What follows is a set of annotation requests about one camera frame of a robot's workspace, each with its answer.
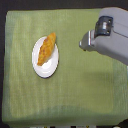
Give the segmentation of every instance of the plate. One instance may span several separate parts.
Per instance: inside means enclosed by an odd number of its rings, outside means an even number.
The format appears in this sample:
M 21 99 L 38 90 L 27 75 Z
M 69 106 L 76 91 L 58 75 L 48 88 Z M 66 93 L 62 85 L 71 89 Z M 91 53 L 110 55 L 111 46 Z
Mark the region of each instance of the plate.
M 55 72 L 57 65 L 58 65 L 58 60 L 59 60 L 58 48 L 57 48 L 57 45 L 55 44 L 54 51 L 53 51 L 51 57 L 48 59 L 48 61 L 46 63 L 44 63 L 42 66 L 37 65 L 40 47 L 42 46 L 42 44 L 46 38 L 47 37 L 40 38 L 36 42 L 36 44 L 33 48 L 33 52 L 32 52 L 33 68 L 34 68 L 35 72 L 40 77 L 43 77 L 43 78 L 50 77 Z

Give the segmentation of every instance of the orange food item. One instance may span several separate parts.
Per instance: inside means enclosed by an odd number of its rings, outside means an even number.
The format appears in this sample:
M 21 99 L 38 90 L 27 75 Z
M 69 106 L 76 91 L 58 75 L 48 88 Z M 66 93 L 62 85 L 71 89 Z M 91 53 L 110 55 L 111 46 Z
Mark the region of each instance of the orange food item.
M 55 41 L 56 41 L 55 33 L 51 33 L 44 40 L 43 45 L 40 47 L 40 51 L 39 51 L 38 62 L 37 62 L 38 66 L 42 66 L 52 55 L 55 46 Z

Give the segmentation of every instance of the green tablecloth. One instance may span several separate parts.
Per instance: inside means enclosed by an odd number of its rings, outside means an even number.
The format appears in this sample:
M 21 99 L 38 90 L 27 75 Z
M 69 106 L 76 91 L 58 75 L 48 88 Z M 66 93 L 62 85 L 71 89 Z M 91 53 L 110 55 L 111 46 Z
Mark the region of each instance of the green tablecloth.
M 10 126 L 113 125 L 128 118 L 127 68 L 78 43 L 99 9 L 9 11 L 5 30 L 3 122 Z M 48 79 L 32 66 L 36 41 L 57 35 L 59 65 Z

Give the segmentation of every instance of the black background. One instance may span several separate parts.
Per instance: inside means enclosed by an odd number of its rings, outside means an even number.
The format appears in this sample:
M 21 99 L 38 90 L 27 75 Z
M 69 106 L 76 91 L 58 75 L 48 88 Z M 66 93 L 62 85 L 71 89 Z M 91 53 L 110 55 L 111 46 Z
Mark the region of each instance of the black background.
M 7 12 L 9 10 L 89 9 L 89 8 L 104 8 L 104 7 L 120 7 L 122 9 L 128 10 L 128 1 L 127 0 L 0 0 L 0 115 L 1 115 L 0 121 L 2 121 L 5 21 L 6 21 Z M 8 126 L 1 122 L 0 128 L 8 128 Z

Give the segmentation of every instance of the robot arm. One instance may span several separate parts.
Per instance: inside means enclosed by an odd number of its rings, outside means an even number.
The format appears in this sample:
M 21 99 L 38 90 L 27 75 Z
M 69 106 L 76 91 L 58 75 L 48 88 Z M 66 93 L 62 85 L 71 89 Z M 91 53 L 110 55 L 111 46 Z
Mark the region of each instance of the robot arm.
M 95 30 L 86 33 L 79 46 L 128 65 L 128 12 L 119 8 L 102 9 Z

